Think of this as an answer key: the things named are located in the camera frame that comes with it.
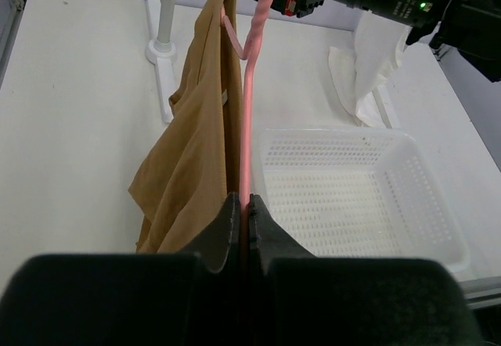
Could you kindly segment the pink wire hanger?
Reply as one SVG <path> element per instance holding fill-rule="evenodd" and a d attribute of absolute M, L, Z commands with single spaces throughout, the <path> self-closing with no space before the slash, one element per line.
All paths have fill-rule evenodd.
<path fill-rule="evenodd" d="M 221 11 L 222 26 L 226 29 L 232 47 L 238 57 L 246 62 L 243 79 L 243 105 L 240 136 L 240 227 L 239 227 L 239 286 L 238 286 L 238 333 L 240 345 L 250 345 L 253 340 L 250 327 L 249 253 L 250 253 L 250 202 L 251 202 L 251 147 L 254 70 L 261 51 L 263 30 L 269 18 L 273 0 L 258 0 L 251 19 L 250 30 L 244 45 L 239 43 L 237 34 L 225 10 Z"/>

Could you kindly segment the tan tank top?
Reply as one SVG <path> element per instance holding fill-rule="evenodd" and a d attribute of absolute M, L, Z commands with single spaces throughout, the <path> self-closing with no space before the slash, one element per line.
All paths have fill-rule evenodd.
<path fill-rule="evenodd" d="M 140 165 L 129 193 L 143 212 L 139 253 L 173 253 L 202 232 L 239 188 L 240 59 L 222 27 L 236 0 L 207 0 L 194 25 L 172 122 Z"/>

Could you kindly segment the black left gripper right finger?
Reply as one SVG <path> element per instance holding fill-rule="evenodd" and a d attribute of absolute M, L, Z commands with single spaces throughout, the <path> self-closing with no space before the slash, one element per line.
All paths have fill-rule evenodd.
<path fill-rule="evenodd" d="M 459 284 L 436 261 L 317 258 L 249 206 L 257 345 L 480 345 Z"/>

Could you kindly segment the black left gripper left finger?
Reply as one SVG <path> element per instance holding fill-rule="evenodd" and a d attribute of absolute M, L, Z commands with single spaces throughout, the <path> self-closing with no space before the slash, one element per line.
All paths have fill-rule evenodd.
<path fill-rule="evenodd" d="M 240 202 L 174 254 L 45 254 L 1 299 L 4 345 L 238 345 Z"/>

